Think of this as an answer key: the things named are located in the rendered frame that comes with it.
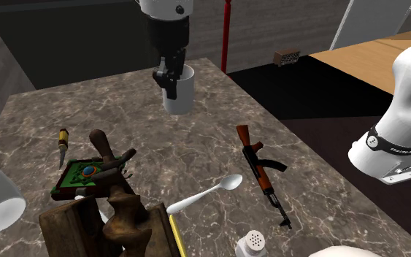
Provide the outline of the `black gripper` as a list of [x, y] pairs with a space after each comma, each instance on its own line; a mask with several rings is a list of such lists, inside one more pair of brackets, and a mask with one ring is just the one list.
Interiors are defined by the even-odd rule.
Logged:
[[166, 97], [177, 98], [177, 76], [183, 73], [186, 47], [189, 43], [190, 19], [156, 20], [147, 18], [147, 30], [152, 46], [161, 57], [153, 70], [153, 79], [166, 91]]

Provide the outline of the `white mug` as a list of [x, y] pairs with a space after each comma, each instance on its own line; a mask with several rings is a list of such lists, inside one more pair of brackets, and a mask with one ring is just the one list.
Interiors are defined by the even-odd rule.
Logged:
[[163, 92], [164, 109], [172, 115], [184, 115], [193, 109], [194, 101], [194, 75], [193, 68], [189, 65], [183, 65], [183, 73], [177, 81], [177, 98], [175, 100], [168, 99], [166, 90]]

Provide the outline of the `red pole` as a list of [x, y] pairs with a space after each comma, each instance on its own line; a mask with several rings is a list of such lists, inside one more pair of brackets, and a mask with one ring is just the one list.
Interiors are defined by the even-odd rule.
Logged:
[[221, 71], [226, 73], [228, 59], [228, 38], [231, 18], [231, 0], [225, 0], [223, 17], [223, 44], [221, 54]]

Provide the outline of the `small brown box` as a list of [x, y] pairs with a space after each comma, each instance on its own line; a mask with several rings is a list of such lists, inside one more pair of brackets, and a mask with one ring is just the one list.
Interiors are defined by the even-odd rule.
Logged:
[[286, 64], [294, 64], [298, 61], [300, 51], [294, 48], [277, 50], [274, 53], [273, 63], [279, 67]]

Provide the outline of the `white spoon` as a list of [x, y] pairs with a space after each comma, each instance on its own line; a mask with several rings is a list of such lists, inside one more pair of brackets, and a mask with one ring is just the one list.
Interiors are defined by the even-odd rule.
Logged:
[[242, 182], [242, 175], [240, 174], [232, 174], [229, 176], [224, 177], [217, 185], [201, 192], [201, 193], [197, 193], [195, 195], [189, 196], [186, 199], [183, 199], [181, 201], [178, 201], [174, 204], [171, 204], [167, 207], [166, 211], [168, 214], [174, 214], [176, 212], [179, 212], [181, 210], [183, 210], [184, 208], [186, 208], [187, 206], [193, 204], [194, 202], [197, 202], [200, 198], [202, 198], [203, 196], [217, 190], [217, 189], [225, 189], [227, 191], [231, 191], [234, 190], [235, 188], [237, 188], [241, 182]]

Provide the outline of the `brown and black toy rifle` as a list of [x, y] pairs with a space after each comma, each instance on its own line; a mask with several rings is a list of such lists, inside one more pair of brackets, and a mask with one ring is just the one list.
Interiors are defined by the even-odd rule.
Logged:
[[260, 159], [257, 156], [257, 152], [264, 146], [264, 144], [262, 142], [257, 142], [253, 145], [250, 143], [250, 135], [247, 125], [238, 125], [236, 126], [236, 130], [243, 144], [242, 152], [248, 164], [250, 165], [250, 168], [255, 178], [257, 179], [262, 192], [268, 198], [270, 204], [274, 208], [278, 209], [283, 217], [283, 221], [280, 223], [280, 226], [287, 226], [289, 229], [292, 229], [291, 221], [285, 213], [285, 210], [283, 209], [281, 203], [279, 202], [269, 180], [269, 177], [264, 170], [264, 167], [269, 167], [280, 172], [284, 172], [288, 167], [278, 161]]

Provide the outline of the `green and red tray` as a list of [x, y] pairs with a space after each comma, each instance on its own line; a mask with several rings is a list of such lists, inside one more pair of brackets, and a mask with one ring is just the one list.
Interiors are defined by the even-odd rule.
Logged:
[[96, 198], [107, 198], [108, 192], [101, 190], [92, 181], [91, 176], [102, 172], [102, 158], [69, 159], [64, 172], [50, 191], [51, 198], [56, 201], [73, 200], [76, 195]]

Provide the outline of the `brown wooden sculpture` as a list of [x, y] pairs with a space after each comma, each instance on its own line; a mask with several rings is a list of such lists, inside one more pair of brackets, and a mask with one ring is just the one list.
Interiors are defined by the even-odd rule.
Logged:
[[92, 130], [89, 138], [104, 162], [101, 172], [93, 175], [92, 181], [106, 193], [115, 212], [103, 227], [104, 236], [125, 248], [120, 257], [145, 257], [152, 230], [139, 230], [136, 221], [137, 218], [145, 219], [147, 211], [120, 171], [120, 166], [129, 161], [136, 150], [131, 148], [116, 159], [102, 130]]

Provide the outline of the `yellow stick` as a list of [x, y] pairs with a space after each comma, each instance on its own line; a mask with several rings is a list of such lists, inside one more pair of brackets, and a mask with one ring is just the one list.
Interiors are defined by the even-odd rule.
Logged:
[[173, 232], [173, 235], [174, 235], [175, 242], [177, 243], [177, 247], [178, 247], [178, 250], [180, 252], [180, 257], [188, 257], [188, 255], [185, 251], [185, 246], [184, 246], [184, 243], [183, 243], [183, 240], [182, 240], [182, 237], [181, 237], [180, 230], [178, 229], [177, 222], [176, 222], [173, 215], [169, 215], [169, 222], [170, 222], [170, 226], [172, 228], [172, 232]]

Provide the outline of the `light wooden table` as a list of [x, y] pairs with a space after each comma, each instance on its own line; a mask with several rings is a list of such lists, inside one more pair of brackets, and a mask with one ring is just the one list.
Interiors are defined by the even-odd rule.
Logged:
[[411, 47], [411, 31], [336, 50], [314, 53], [312, 57], [387, 93], [393, 93], [393, 62], [409, 47]]

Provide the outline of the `brown wooden block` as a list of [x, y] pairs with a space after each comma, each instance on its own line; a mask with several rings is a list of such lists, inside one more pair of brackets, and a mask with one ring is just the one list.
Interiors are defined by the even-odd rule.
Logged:
[[[49, 257], [123, 257], [123, 246], [104, 237], [104, 221], [94, 196], [74, 200], [39, 216]], [[174, 234], [160, 203], [147, 210], [137, 229], [151, 229], [145, 257], [180, 257]]]

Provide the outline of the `white salt shaker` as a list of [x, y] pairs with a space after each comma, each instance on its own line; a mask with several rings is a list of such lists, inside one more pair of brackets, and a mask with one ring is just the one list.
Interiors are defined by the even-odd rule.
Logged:
[[251, 230], [237, 242], [235, 255], [236, 257], [267, 257], [265, 244], [263, 234]]

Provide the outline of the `white leaning board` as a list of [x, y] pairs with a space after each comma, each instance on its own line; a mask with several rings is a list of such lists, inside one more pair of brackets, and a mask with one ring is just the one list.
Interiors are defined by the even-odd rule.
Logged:
[[329, 50], [396, 35], [411, 0], [350, 0]]

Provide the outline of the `yellow handled knife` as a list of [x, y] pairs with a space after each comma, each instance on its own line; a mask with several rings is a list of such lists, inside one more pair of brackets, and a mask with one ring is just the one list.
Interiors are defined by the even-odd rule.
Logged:
[[59, 161], [59, 169], [64, 164], [64, 159], [66, 155], [66, 151], [68, 150], [68, 140], [69, 140], [69, 132], [66, 128], [61, 128], [59, 131], [58, 137], [58, 149], [60, 152], [60, 161]]

